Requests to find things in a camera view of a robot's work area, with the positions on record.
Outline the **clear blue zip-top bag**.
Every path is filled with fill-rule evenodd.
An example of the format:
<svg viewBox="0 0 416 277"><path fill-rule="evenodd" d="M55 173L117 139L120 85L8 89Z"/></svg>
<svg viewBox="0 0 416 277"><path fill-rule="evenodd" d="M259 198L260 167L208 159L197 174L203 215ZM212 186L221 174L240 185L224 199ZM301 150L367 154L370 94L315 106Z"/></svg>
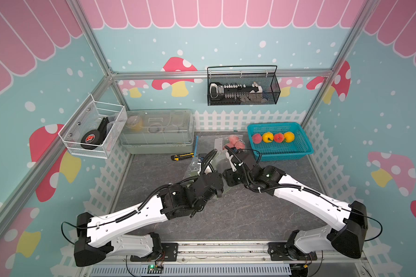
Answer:
<svg viewBox="0 0 416 277"><path fill-rule="evenodd" d="M228 137L230 135L237 135L240 141L244 142L243 135L238 134L223 134L223 135L197 135L195 145L195 157L197 157L197 163L201 164L205 156L212 150L216 149L218 152L224 150L224 145L229 143Z"/></svg>

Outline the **pink peach front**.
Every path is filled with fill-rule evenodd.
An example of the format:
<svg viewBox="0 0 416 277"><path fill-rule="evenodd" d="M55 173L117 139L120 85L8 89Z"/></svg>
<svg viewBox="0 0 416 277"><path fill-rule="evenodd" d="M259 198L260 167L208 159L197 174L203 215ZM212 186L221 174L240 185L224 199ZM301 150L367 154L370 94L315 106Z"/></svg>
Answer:
<svg viewBox="0 0 416 277"><path fill-rule="evenodd" d="M252 135L251 138L254 144L260 144L262 142L262 136L259 133Z"/></svg>

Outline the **yellow peach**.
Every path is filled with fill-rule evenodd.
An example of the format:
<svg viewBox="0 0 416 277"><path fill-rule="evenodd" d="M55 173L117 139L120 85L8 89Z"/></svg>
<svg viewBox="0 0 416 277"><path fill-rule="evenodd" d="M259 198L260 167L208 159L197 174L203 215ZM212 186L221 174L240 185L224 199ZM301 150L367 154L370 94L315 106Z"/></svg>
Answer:
<svg viewBox="0 0 416 277"><path fill-rule="evenodd" d="M271 132L266 132L262 135L262 141L264 143L271 143L274 140L274 134Z"/></svg>
<svg viewBox="0 0 416 277"><path fill-rule="evenodd" d="M284 141L286 143L291 143L295 140L295 135L292 132L286 132L284 133Z"/></svg>

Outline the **large pink peach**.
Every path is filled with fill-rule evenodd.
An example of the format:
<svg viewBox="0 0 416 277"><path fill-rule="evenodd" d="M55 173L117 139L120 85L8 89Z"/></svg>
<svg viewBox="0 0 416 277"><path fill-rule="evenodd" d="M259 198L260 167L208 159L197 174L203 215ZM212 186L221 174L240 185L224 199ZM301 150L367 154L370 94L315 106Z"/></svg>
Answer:
<svg viewBox="0 0 416 277"><path fill-rule="evenodd" d="M233 144L231 144L231 143L228 143L228 144L226 144L226 145L224 145L224 149L226 150L226 148L227 147L229 147L229 148L233 148L234 147L234 145Z"/></svg>

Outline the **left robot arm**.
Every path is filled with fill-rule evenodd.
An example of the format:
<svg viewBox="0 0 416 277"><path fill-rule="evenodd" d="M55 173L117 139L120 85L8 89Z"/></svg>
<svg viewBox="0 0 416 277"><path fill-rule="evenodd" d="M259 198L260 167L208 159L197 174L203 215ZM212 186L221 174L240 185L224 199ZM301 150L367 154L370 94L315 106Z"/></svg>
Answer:
<svg viewBox="0 0 416 277"><path fill-rule="evenodd" d="M158 258L163 252L158 234L131 236L130 232L175 218L191 218L213 197L221 197L223 178L211 164L216 154L217 150L212 150L205 156L198 175L162 185L137 205L107 215L78 215L73 225L77 231L73 243L76 266L94 265L109 256Z"/></svg>

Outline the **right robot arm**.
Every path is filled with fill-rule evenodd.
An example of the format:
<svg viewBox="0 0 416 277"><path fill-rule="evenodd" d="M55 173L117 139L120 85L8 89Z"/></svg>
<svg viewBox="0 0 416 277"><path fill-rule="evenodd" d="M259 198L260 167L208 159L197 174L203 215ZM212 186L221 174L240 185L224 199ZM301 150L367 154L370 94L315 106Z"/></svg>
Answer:
<svg viewBox="0 0 416 277"><path fill-rule="evenodd" d="M364 204L343 202L320 193L274 167L261 167L251 149L225 147L231 168L223 173L230 187L242 184L254 193L286 200L325 222L324 227L309 231L294 230L283 245L283 255L291 260L309 259L317 251L333 250L359 259L370 217Z"/></svg>

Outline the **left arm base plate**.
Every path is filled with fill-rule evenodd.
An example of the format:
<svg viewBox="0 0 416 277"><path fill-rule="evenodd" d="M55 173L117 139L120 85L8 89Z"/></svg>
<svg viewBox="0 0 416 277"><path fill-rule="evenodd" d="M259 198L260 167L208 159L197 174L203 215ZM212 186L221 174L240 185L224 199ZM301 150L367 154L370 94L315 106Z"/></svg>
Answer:
<svg viewBox="0 0 416 277"><path fill-rule="evenodd" d="M131 255L131 262L175 262L177 260L178 243L162 243L160 247L154 249L146 257L137 257Z"/></svg>

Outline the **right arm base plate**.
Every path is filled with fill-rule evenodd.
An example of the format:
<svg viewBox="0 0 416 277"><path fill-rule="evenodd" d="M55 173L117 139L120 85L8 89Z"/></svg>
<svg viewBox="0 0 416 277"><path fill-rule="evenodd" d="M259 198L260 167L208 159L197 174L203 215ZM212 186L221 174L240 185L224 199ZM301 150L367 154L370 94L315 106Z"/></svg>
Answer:
<svg viewBox="0 0 416 277"><path fill-rule="evenodd" d="M303 253L295 246L287 246L286 242L269 242L267 250L271 261L301 261L309 263L317 260L315 252Z"/></svg>

